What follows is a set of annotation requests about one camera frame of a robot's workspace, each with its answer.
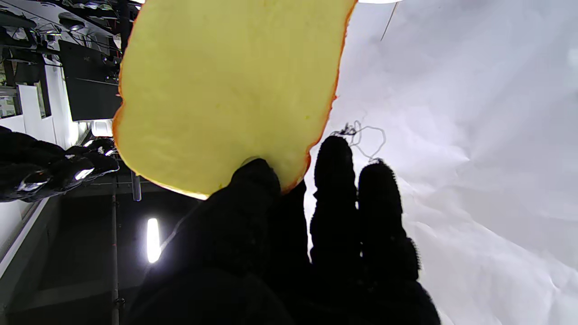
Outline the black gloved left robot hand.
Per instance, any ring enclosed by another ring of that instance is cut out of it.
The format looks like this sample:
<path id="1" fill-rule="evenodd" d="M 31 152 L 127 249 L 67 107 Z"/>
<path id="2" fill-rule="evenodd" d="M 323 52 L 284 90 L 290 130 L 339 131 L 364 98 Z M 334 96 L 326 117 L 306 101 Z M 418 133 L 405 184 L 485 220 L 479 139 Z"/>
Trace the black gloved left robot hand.
<path id="1" fill-rule="evenodd" d="M 125 325 L 439 325 L 402 225 L 396 176 L 380 159 L 355 175 L 347 140 L 329 136 L 306 184 L 282 194 L 261 158 L 177 227 Z"/>

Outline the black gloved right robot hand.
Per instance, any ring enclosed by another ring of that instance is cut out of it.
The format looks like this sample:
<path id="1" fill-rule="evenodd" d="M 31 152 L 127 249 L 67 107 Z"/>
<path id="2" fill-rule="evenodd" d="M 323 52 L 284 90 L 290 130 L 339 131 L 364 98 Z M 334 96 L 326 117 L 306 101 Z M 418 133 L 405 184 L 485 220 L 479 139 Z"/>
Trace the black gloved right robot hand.
<path id="1" fill-rule="evenodd" d="M 0 201 L 37 202 L 120 169 L 110 138 L 64 149 L 1 127 Z"/>

